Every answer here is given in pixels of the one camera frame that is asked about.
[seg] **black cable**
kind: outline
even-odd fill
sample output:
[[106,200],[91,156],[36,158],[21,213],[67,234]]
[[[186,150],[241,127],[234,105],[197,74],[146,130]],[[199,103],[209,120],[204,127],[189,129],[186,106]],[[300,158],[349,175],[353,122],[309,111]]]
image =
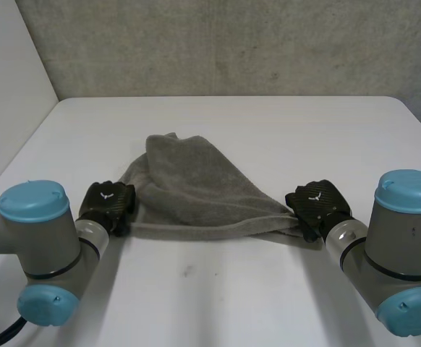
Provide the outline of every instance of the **black cable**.
[[11,327],[0,333],[0,346],[4,345],[14,336],[16,336],[18,332],[21,331],[21,329],[24,327],[25,323],[27,323],[27,320],[20,317]]

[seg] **white table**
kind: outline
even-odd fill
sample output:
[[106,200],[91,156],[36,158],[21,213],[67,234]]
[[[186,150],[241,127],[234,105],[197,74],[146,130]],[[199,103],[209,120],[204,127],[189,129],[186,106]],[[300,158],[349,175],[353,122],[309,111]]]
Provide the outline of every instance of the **white table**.
[[[118,179],[149,134],[202,135],[284,201],[331,180],[370,219],[381,174],[421,169],[421,124],[384,97],[75,98],[58,104],[0,177],[60,182],[77,213],[94,181]],[[0,256],[0,332],[25,284]],[[392,336],[322,251],[257,239],[114,240],[64,327],[27,324],[7,346],[421,346]]]

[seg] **black band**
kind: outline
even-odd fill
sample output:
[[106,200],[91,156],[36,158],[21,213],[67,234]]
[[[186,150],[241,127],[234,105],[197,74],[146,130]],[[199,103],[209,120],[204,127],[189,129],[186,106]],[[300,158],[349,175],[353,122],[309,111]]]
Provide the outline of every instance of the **black band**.
[[63,273],[66,273],[67,271],[71,270],[79,262],[80,258],[82,258],[82,250],[80,250],[79,255],[77,255],[76,258],[69,265],[63,267],[60,270],[53,271],[51,273],[44,273],[42,275],[33,275],[32,273],[26,272],[24,272],[24,274],[33,280],[48,280],[50,278],[62,275]]
[[364,252],[365,259],[367,260],[368,264],[373,266],[375,270],[379,271],[380,273],[383,273],[384,275],[387,275],[392,278],[396,278],[398,280],[407,280],[410,282],[421,282],[421,275],[405,275],[404,273],[395,273],[392,270],[386,269],[385,267],[382,267],[381,265],[375,263],[370,257],[368,257],[367,252]]
[[350,250],[352,248],[354,248],[355,246],[357,246],[358,244],[361,244],[362,242],[365,242],[366,240],[367,240],[366,237],[362,237],[360,239],[356,239],[355,241],[351,242],[349,244],[349,246],[346,247],[346,249],[341,254],[341,259],[339,260],[339,266],[341,267],[341,270],[343,270],[342,269],[342,265],[344,264],[344,259],[346,259],[346,256],[348,255],[348,253],[350,252]]
[[83,239],[81,237],[79,238],[79,241],[82,242],[83,244],[86,244],[87,246],[91,247],[91,249],[93,249],[93,251],[96,253],[96,257],[98,258],[98,260],[100,259],[100,251],[98,251],[98,248],[96,248],[96,246],[94,244],[92,244],[87,239]]

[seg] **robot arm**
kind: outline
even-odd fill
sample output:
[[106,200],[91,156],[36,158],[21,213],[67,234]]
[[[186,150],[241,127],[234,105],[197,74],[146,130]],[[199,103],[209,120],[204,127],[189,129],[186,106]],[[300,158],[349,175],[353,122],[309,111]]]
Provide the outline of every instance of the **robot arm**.
[[421,171],[381,177],[369,228],[353,219],[328,181],[297,187],[286,203],[304,238],[323,238],[334,262],[391,333],[421,335]]
[[21,316],[37,325],[63,325],[76,310],[109,235],[128,231],[134,205],[133,186],[93,184],[74,222],[56,182],[29,181],[3,193],[0,254],[16,254],[27,277],[17,300]]

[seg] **towel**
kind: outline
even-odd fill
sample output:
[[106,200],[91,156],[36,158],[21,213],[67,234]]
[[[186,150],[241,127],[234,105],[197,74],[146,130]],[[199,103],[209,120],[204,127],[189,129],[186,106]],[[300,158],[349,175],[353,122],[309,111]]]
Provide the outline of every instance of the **towel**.
[[120,181],[135,185],[139,210],[131,229],[136,237],[203,241],[272,231],[302,235],[286,207],[201,136],[149,136],[146,153]]

